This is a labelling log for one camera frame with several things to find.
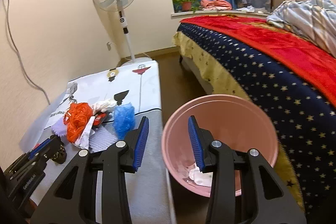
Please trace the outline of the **black patterned wrapper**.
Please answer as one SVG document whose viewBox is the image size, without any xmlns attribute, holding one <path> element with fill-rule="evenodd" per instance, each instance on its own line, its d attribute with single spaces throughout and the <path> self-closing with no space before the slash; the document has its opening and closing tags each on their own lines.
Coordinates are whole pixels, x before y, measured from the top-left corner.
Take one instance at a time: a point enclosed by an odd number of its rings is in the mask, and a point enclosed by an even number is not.
<svg viewBox="0 0 336 224">
<path fill-rule="evenodd" d="M 66 159 L 67 153 L 63 145 L 60 146 L 59 150 L 51 158 L 51 160 L 56 162 L 57 164 L 65 163 Z"/>
</svg>

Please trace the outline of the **purple foam fruit net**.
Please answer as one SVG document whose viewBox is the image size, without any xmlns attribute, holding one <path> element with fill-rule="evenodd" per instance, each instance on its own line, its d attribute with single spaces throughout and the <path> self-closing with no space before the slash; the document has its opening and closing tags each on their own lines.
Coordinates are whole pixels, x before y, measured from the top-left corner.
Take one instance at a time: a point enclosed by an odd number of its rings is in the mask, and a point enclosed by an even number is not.
<svg viewBox="0 0 336 224">
<path fill-rule="evenodd" d="M 64 118 L 60 118 L 55 124 L 51 126 L 52 132 L 59 136 L 63 137 L 67 135 L 67 125 L 64 124 Z"/>
</svg>

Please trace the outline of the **white paper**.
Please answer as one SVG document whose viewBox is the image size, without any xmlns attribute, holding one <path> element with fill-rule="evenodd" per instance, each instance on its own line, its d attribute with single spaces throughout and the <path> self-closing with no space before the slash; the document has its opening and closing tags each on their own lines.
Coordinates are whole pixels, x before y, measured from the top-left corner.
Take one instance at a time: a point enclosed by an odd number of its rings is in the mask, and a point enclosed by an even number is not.
<svg viewBox="0 0 336 224">
<path fill-rule="evenodd" d="M 189 179 L 191 179 L 195 184 L 205 187 L 211 187 L 213 180 L 213 173 L 202 173 L 199 167 L 194 163 L 188 167 Z"/>
</svg>

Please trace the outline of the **orange plastic bag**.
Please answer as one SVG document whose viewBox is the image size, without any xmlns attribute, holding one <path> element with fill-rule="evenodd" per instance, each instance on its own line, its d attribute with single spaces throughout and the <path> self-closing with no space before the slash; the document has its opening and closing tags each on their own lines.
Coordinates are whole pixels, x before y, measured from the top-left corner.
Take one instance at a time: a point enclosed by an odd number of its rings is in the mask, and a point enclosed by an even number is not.
<svg viewBox="0 0 336 224">
<path fill-rule="evenodd" d="M 71 103 L 66 111 L 63 123 L 66 126 L 67 140 L 75 143 L 82 135 L 87 123 L 93 116 L 93 110 L 86 102 Z"/>
</svg>

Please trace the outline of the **blue plastic bag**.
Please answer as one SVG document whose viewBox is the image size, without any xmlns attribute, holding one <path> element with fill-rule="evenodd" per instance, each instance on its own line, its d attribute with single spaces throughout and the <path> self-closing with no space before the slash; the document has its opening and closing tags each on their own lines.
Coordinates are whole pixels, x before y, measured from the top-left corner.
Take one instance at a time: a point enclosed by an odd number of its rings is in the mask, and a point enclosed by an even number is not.
<svg viewBox="0 0 336 224">
<path fill-rule="evenodd" d="M 131 103 L 116 106 L 114 109 L 113 127 L 119 140 L 135 127 L 134 106 Z"/>
</svg>

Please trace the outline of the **pink trash bin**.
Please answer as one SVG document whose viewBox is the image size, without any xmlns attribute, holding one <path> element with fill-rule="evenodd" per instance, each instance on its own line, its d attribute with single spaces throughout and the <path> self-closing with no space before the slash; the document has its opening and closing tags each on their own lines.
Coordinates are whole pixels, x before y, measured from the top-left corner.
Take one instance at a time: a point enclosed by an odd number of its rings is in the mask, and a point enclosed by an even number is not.
<svg viewBox="0 0 336 224">
<path fill-rule="evenodd" d="M 237 96 L 214 94 L 187 102 L 166 122 L 162 133 L 163 160 L 170 174 L 187 190 L 209 197 L 210 187 L 189 177 L 195 158 L 188 133 L 188 118 L 194 116 L 200 128 L 209 130 L 231 149 L 246 152 L 257 149 L 274 166 L 278 154 L 276 130 L 271 119 L 258 106 Z"/>
</svg>

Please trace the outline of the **white foam sheet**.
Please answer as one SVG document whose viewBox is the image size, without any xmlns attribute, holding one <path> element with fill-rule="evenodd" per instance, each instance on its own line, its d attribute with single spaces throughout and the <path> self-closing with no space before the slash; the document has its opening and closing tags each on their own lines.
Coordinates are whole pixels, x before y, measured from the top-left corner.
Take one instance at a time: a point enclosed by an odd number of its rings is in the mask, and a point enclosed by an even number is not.
<svg viewBox="0 0 336 224">
<path fill-rule="evenodd" d="M 102 126 L 93 130 L 93 133 L 90 135 L 89 150 L 91 153 L 104 151 L 117 141 L 118 137 Z"/>
</svg>

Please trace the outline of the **printed grey white mat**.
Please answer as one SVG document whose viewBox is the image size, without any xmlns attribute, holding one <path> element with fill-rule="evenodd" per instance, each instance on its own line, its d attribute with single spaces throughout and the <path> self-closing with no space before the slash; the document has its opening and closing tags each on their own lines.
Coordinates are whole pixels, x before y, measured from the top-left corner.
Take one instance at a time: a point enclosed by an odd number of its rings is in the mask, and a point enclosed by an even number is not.
<svg viewBox="0 0 336 224">
<path fill-rule="evenodd" d="M 80 77 L 23 135 L 32 223 L 174 223 L 163 163 L 159 67 Z"/>
</svg>

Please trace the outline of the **bed with starry blanket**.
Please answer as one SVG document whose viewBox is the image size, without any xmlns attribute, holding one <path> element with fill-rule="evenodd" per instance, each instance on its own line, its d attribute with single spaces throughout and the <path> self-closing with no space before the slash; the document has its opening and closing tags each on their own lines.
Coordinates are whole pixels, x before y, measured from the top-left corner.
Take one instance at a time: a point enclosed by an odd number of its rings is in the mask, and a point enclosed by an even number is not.
<svg viewBox="0 0 336 224">
<path fill-rule="evenodd" d="M 173 37 L 215 94 L 250 100 L 272 120 L 276 171 L 308 223 L 335 223 L 335 58 L 313 43 L 237 15 L 182 19 Z"/>
</svg>

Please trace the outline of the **striped plaid quilt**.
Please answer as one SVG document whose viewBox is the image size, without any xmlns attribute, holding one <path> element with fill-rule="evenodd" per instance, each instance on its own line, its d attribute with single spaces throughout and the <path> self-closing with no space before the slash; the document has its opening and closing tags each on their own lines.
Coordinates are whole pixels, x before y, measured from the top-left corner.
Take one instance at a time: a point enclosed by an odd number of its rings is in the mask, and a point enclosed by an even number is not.
<svg viewBox="0 0 336 224">
<path fill-rule="evenodd" d="M 335 4 L 331 0 L 282 2 L 266 22 L 309 40 L 335 56 Z"/>
</svg>

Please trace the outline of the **pink clothes pile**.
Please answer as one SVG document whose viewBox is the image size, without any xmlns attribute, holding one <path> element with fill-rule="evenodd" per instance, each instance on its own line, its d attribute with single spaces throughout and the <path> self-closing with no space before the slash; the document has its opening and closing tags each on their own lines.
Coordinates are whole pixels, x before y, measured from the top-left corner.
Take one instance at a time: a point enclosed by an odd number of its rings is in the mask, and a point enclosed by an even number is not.
<svg viewBox="0 0 336 224">
<path fill-rule="evenodd" d="M 232 5 L 226 0 L 201 0 L 203 10 L 232 10 Z"/>
</svg>

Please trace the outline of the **potted green plant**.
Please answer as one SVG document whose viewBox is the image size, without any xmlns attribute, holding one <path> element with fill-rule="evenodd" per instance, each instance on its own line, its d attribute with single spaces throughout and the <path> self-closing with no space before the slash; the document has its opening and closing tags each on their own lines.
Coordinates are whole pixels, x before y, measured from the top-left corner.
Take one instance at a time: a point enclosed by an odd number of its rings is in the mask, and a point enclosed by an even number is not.
<svg viewBox="0 0 336 224">
<path fill-rule="evenodd" d="M 200 9 L 199 0 L 173 0 L 175 12 L 196 12 Z"/>
</svg>

